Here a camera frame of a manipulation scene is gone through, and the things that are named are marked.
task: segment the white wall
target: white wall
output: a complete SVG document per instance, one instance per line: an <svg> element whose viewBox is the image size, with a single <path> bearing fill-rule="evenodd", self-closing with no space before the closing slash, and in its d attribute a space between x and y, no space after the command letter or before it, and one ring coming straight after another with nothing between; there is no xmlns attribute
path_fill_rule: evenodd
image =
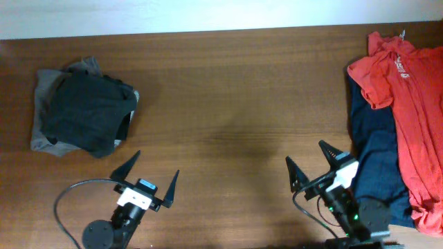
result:
<svg viewBox="0 0 443 249"><path fill-rule="evenodd" d="M0 0L0 39L442 18L443 0Z"/></svg>

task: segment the wire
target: wire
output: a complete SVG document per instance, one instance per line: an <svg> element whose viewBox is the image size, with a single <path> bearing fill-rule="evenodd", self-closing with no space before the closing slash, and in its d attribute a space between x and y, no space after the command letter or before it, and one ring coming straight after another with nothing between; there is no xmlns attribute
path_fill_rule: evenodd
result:
<svg viewBox="0 0 443 249"><path fill-rule="evenodd" d="M321 226L323 226L324 228L326 228L326 230L328 230L332 236L334 236L335 239L338 239L337 234L335 234L334 231L332 231L331 228L329 228L326 224L324 224L321 220L317 219L314 215L310 214L308 211L306 211L303 207L301 207L298 203L297 203L297 195L301 192L304 192L306 189L310 188L310 186L306 186L304 188L302 188L301 190L298 190L293 196L292 196L292 202L293 204L303 213L306 214L309 218L315 220L315 222L317 222L318 224L320 224Z"/></svg>
<svg viewBox="0 0 443 249"><path fill-rule="evenodd" d="M90 179L90 180L85 180L85 181L81 181L79 183L72 184L71 186L69 186L65 190L63 190L63 192L61 192L57 196L57 198L54 201L54 206L53 206L55 221L57 221L57 224L60 227L60 229L69 237L69 239L74 243L74 245L78 249L82 249L82 248L80 247L80 244L77 242L77 240L75 240L75 238L72 236L72 234L68 232L68 230L64 227L64 225L60 221L60 218L58 217L58 213L57 213L57 206L58 206L58 203L60 202L60 200L63 198L63 196L65 194L67 194L73 188L78 187L80 185L87 184L87 183L113 183L113 184L121 185L123 187L128 187L128 185L125 184L125 183L122 183L122 182L119 182L119 181L115 181L115 180L111 180L111 179L101 179L101 178L99 178L99 179Z"/></svg>
<svg viewBox="0 0 443 249"><path fill-rule="evenodd" d="M321 211L320 211L320 196L317 198L317 211L318 211L318 214L320 215L320 217L326 222L326 223L328 223L328 224L330 224L330 225L332 225L332 226L336 226L336 227L339 227L340 225L336 225L336 224L332 224L332 223L330 223L327 219L325 219L325 217L323 217L323 215L321 214Z"/></svg>

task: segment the wooden table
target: wooden table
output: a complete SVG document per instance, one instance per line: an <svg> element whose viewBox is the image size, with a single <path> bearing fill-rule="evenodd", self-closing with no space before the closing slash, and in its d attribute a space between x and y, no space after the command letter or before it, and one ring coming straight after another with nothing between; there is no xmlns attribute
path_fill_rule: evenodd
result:
<svg viewBox="0 0 443 249"><path fill-rule="evenodd" d="M54 221L54 198L71 183L108 177L139 149L128 180L146 178L162 196L181 174L174 205L145 215L133 248L331 238L293 206L284 157L314 178L329 167L320 139L351 149L345 68L367 54L366 35L404 28L417 47L443 45L440 22L0 41L0 247L73 248ZM36 70L90 55L141 94L129 139L103 159L31 151ZM60 216L78 239L87 223L110 218L118 198L111 190L88 185L61 202ZM302 204L316 214L315 201ZM443 243L390 229L409 248Z"/></svg>

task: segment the red fabric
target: red fabric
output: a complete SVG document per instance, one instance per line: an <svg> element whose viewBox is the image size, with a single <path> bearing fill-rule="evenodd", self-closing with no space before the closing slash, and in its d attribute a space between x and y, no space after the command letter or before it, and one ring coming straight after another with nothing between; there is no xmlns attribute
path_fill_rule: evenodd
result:
<svg viewBox="0 0 443 249"><path fill-rule="evenodd" d="M373 109L392 107L401 177L420 232L443 237L443 47L415 49L369 36L369 56L347 68Z"/></svg>

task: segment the dark blue fabric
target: dark blue fabric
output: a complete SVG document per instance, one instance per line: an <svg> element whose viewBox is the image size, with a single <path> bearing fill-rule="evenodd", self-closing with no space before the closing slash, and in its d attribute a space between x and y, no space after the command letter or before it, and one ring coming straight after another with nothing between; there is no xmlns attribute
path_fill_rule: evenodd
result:
<svg viewBox="0 0 443 249"><path fill-rule="evenodd" d="M399 171L397 134L392 109L373 110L349 77L352 139L360 162L352 183L358 200L379 199L390 207L391 224L414 228L408 189Z"/></svg>

